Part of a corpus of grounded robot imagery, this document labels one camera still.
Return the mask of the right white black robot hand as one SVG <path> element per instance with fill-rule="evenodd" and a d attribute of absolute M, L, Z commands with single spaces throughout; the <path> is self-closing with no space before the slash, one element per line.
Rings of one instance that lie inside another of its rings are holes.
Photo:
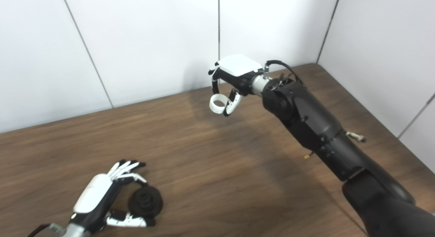
<path fill-rule="evenodd" d="M 261 64 L 241 55 L 231 55 L 217 61 L 208 71 L 212 80 L 212 92 L 209 107 L 213 113 L 230 116 L 240 104 L 242 97 L 261 96 L 268 80 L 264 79 Z M 230 94 L 225 96 L 219 90 L 219 82 L 231 86 Z"/>

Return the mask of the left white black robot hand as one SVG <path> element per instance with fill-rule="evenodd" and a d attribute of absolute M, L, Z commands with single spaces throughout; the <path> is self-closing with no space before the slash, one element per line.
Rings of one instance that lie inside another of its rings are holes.
<path fill-rule="evenodd" d="M 134 172 L 145 166 L 144 162 L 121 160 L 108 172 L 95 175 L 75 203 L 64 237 L 90 237 L 106 226 L 155 226 L 153 218 L 111 209 L 123 186 L 132 182 L 147 186 L 147 180 Z"/>

